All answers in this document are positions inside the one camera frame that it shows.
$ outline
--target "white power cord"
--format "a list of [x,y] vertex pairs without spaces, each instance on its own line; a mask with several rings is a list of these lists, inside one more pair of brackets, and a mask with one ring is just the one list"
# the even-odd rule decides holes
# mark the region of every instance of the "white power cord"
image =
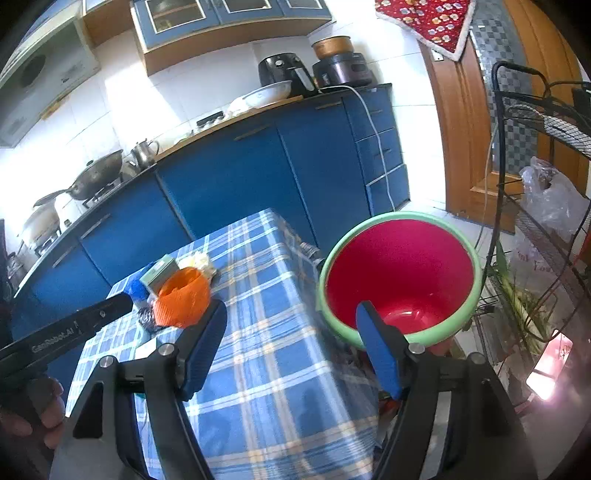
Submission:
[[320,91],[326,90],[329,88],[348,88],[355,95],[357,95],[357,97],[361,101],[361,104],[363,105],[363,108],[365,109],[365,114],[368,116],[369,124],[371,125],[371,128],[374,131],[375,138],[378,139],[379,156],[382,158],[382,167],[384,168],[384,179],[386,181],[386,192],[388,193],[388,199],[390,200],[390,205],[392,206],[392,211],[395,212],[396,207],[394,206],[394,201],[392,200],[392,194],[390,193],[390,185],[388,183],[388,172],[386,170],[386,161],[384,160],[384,151],[382,150],[382,141],[379,138],[378,129],[375,128],[374,121],[372,120],[371,115],[369,114],[369,109],[368,109],[367,104],[365,103],[363,97],[361,97],[359,92],[357,90],[355,90],[353,87],[350,87],[349,85],[335,85],[335,86],[331,86],[331,87],[324,87],[324,88],[321,88]]
[[491,142],[488,144],[488,152],[486,153],[486,163],[484,166],[484,211],[482,212],[482,222],[480,223],[480,233],[478,234],[478,239],[476,240],[476,244],[474,245],[474,249],[478,252],[478,244],[480,243],[480,239],[482,238],[482,234],[484,233],[484,221],[486,218],[486,207],[488,205],[488,165],[491,160],[492,154],[492,144],[495,142],[496,132],[499,129],[499,124],[495,123],[495,127],[492,131],[491,135]]

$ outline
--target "white bowl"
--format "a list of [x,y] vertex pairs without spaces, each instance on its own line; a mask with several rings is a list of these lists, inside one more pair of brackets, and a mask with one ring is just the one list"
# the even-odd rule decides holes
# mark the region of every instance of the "white bowl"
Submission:
[[260,108],[270,103],[278,102],[289,97],[291,93],[291,80],[272,83],[259,88],[244,97],[244,101],[250,108]]

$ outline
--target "range hood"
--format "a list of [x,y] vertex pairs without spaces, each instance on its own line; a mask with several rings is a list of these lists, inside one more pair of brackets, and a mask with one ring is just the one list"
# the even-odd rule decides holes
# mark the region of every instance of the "range hood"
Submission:
[[32,32],[0,73],[0,148],[15,147],[57,100],[99,70],[80,2]]

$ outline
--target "table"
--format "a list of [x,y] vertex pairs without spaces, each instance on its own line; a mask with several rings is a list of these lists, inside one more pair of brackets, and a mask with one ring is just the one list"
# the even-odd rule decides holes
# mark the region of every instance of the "table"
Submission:
[[[207,253],[218,269],[212,293],[228,308],[204,387],[185,403],[217,480],[371,477],[377,384],[316,311],[318,273],[300,243],[284,219],[263,210],[172,254]],[[168,328],[157,337],[174,342],[179,334]],[[133,359],[149,339],[130,313],[86,342],[66,413],[101,357]],[[148,471],[163,479],[145,400],[136,395],[135,404]]]

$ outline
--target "wok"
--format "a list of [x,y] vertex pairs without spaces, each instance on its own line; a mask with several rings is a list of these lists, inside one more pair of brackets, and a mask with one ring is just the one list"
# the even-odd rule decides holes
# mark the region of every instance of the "wok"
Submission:
[[44,205],[62,193],[70,194],[74,200],[92,198],[100,189],[117,179],[121,171],[122,153],[123,150],[119,150],[96,161],[91,160],[86,164],[86,168],[78,175],[70,188],[45,195],[37,200],[34,206]]

